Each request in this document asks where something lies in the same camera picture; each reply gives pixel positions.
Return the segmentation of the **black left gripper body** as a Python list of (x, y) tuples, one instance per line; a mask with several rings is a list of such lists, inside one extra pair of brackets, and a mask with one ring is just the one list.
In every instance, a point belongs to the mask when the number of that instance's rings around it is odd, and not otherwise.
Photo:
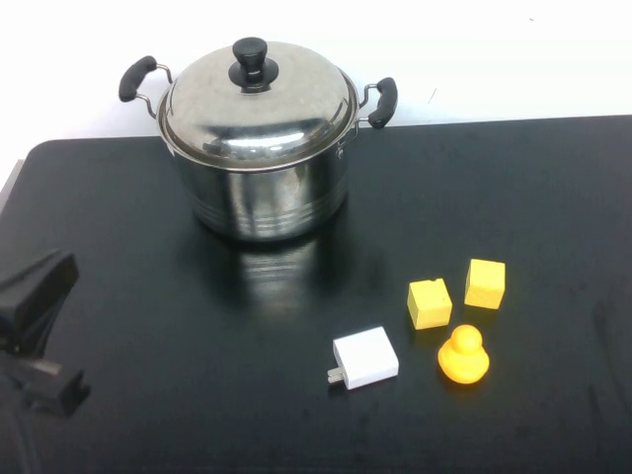
[(40, 473), (40, 457), (29, 419), (23, 383), (17, 375), (17, 360), (1, 353), (1, 406), (8, 417), (18, 446), (23, 473)]

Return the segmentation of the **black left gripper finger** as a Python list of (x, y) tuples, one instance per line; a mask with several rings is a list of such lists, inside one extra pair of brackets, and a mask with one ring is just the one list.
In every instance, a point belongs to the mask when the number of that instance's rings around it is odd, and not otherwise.
[(84, 372), (79, 369), (28, 366), (23, 393), (30, 409), (70, 418), (91, 394), (91, 386), (84, 381)]
[(75, 255), (55, 250), (1, 276), (1, 350), (41, 354), (79, 278)]

